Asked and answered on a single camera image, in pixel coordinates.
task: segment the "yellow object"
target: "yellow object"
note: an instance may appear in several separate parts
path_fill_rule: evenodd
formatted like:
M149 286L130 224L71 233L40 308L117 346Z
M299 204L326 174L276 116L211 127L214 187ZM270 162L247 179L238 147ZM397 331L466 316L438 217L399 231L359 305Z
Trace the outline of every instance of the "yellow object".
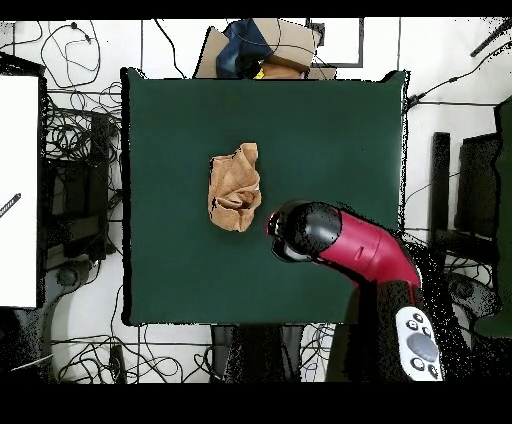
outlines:
M256 75L254 79L262 79L264 76L265 74L263 73L263 68L261 68L260 71L258 72L258 75Z

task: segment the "white controller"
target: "white controller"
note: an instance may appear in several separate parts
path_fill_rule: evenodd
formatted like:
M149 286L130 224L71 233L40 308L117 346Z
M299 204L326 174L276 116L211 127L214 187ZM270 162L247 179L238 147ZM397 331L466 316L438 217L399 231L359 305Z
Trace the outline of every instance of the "white controller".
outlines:
M439 348L426 315L406 306L396 314L400 362L414 381L443 381Z

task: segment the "cardboard box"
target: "cardboard box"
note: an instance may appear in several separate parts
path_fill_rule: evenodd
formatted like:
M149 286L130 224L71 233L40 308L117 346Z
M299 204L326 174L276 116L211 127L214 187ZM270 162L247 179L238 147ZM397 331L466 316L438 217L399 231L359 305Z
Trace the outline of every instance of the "cardboard box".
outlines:
M309 70L308 79L330 80L336 79L336 68L311 68Z
M285 68L273 63L263 62L261 64L263 70L262 79L300 79L302 72L295 69Z
M283 19L279 19L279 24L275 18L253 18L253 21L272 50L279 44L274 54L265 59L267 63L287 66L299 72L309 69L320 41L318 32Z
M217 78L217 56L228 45L229 38L210 27L206 33L203 50L192 78Z

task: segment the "green table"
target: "green table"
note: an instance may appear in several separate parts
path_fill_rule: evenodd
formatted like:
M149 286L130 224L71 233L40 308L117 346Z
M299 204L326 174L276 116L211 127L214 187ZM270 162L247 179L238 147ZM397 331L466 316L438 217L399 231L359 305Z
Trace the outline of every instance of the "green table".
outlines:
M496 107L495 116L496 130L503 142L496 159L500 181L497 289L503 308L497 315L478 320L475 329L484 336L512 337L512 97Z
M342 322L353 285L322 266L279 261L265 222L301 198L398 227L405 73L379 83L122 74L125 321ZM258 144L263 202L234 233L208 218L209 161L245 141Z

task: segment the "white board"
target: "white board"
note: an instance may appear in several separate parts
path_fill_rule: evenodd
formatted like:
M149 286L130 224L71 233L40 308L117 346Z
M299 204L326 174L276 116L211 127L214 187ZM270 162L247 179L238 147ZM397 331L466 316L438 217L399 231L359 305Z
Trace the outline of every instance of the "white board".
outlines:
M0 306L36 306L37 77L0 75Z

